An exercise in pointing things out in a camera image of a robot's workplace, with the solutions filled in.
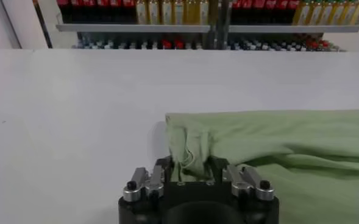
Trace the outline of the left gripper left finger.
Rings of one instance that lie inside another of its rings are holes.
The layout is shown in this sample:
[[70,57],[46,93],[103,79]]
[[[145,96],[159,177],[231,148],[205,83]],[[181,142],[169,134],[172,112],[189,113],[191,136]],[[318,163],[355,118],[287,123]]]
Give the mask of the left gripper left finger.
[[156,160],[152,172],[145,167],[137,167],[123,188],[125,201],[140,201],[143,197],[151,197],[157,194],[160,198],[164,194],[165,184],[171,178],[172,159],[170,156]]

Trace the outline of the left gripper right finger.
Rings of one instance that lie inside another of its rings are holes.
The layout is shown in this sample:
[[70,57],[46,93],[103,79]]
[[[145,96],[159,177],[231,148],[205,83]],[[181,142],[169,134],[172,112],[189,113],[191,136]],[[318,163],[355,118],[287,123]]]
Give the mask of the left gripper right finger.
[[209,157],[209,168],[217,183],[230,183],[230,191],[236,197],[255,197],[258,200],[273,200],[274,188],[253,167],[239,170],[224,158]]

